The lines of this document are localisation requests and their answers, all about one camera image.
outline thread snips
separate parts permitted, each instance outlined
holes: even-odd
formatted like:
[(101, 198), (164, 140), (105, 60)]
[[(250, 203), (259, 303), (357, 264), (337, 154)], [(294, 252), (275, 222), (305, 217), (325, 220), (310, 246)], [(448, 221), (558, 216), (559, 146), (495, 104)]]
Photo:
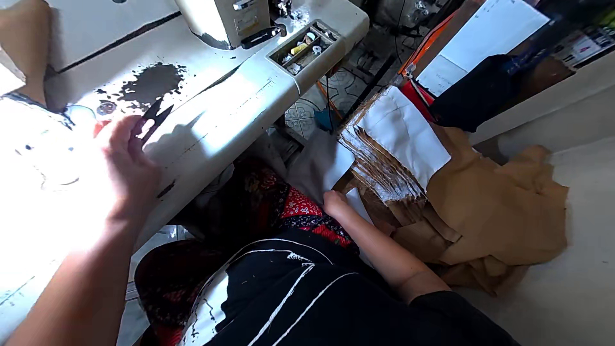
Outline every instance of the thread snips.
[(170, 107), (162, 111), (162, 113), (158, 114), (158, 111), (160, 111), (160, 105), (162, 104), (163, 97), (164, 96), (156, 100), (156, 102), (154, 102), (154, 104), (145, 112), (141, 119), (137, 121), (135, 127), (132, 128), (131, 137), (136, 137), (143, 133), (143, 126), (145, 126), (148, 120), (151, 119), (154, 121), (154, 125), (152, 125), (152, 127), (148, 129), (147, 133), (141, 139), (141, 145), (145, 144), (149, 140), (149, 138), (154, 134), (154, 131), (156, 131), (156, 129), (162, 124), (162, 122), (167, 119), (167, 117), (173, 110), (174, 105), (171, 105)]

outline finger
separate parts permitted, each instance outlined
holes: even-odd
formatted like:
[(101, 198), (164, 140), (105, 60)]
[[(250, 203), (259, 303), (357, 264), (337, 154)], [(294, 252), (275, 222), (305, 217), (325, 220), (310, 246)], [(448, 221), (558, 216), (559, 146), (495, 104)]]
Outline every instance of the finger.
[(127, 151), (128, 141), (131, 137), (130, 131), (135, 127), (139, 119), (141, 119), (139, 115), (130, 115), (112, 121), (98, 133), (97, 140), (99, 144), (112, 150)]
[(156, 163), (152, 161), (143, 152), (143, 140), (137, 137), (131, 138), (128, 142), (128, 153), (132, 160), (138, 164), (148, 167), (156, 166)]

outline paper sheet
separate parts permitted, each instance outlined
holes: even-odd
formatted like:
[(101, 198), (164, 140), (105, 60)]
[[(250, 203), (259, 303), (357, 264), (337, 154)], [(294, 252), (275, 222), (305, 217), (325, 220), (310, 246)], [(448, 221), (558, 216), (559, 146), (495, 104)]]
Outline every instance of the paper sheet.
[(466, 71), (485, 58), (506, 54), (549, 18), (522, 0), (487, 0), (440, 54)]
[(316, 129), (307, 145), (288, 169), (286, 181), (319, 204), (354, 162), (354, 155), (334, 136)]
[(423, 190), (451, 156), (421, 112), (396, 87), (389, 87), (357, 123), (416, 178)]
[(361, 196), (359, 195), (359, 189), (353, 188), (352, 190), (346, 193), (346, 199), (348, 199), (348, 205), (351, 206), (354, 211), (356, 211), (362, 218), (364, 218), (367, 222), (374, 224), (371, 221), (369, 214), (367, 214), (367, 210), (365, 210), (365, 206), (363, 205), (363, 201), (361, 201)]
[(438, 54), (416, 80), (438, 97), (466, 74), (466, 70)]
[[(361, 215), (362, 218), (364, 218), (367, 222), (371, 223), (372, 225), (374, 224), (371, 221), (369, 214), (367, 214), (367, 210), (365, 210), (365, 206), (363, 205), (363, 201), (361, 201), (361, 196), (359, 195), (358, 188), (353, 188), (352, 190), (348, 191), (346, 193), (346, 199), (348, 199), (348, 205), (351, 206), (354, 209), (354, 211), (357, 212), (357, 214)], [(363, 250), (359, 248), (359, 251), (360, 251), (359, 258), (363, 262), (365, 262), (365, 264), (373, 268), (374, 266), (371, 264), (370, 260), (367, 259), (367, 256), (365, 255)]]
[(510, 52), (548, 21), (525, 1), (487, 0), (417, 80), (439, 96), (485, 58)]

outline black shirt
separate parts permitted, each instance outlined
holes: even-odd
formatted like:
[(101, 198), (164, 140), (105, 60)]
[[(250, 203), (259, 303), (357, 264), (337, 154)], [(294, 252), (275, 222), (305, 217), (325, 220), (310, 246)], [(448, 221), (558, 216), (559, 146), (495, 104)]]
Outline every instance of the black shirt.
[(356, 256), (290, 229), (254, 242), (203, 287), (180, 345), (517, 345), (457, 293), (405, 305)]

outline dark stain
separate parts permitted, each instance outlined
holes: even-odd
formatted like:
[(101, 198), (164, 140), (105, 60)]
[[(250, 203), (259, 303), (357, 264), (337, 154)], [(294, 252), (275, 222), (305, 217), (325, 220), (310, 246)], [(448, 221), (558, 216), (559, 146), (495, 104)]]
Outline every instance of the dark stain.
[(202, 33), (200, 36), (197, 36), (197, 37), (200, 38), (201, 41), (207, 43), (208, 46), (211, 46), (217, 49), (224, 49), (224, 50), (232, 49), (232, 46), (228, 41), (217, 40), (207, 33)]
[(185, 73), (186, 67), (183, 65), (153, 64), (135, 73), (136, 81), (125, 81), (117, 99), (136, 103), (130, 108), (146, 111), (160, 96), (180, 94), (179, 84), (184, 80)]
[(162, 190), (162, 191), (158, 194), (158, 196), (156, 196), (156, 198), (160, 198), (160, 197), (162, 197), (162, 196), (166, 195), (169, 191), (171, 191), (171, 189), (172, 189), (174, 186), (175, 186), (175, 180), (173, 180), (173, 181), (171, 182), (171, 184), (169, 184), (169, 186), (165, 187), (165, 188), (164, 188), (164, 190)]

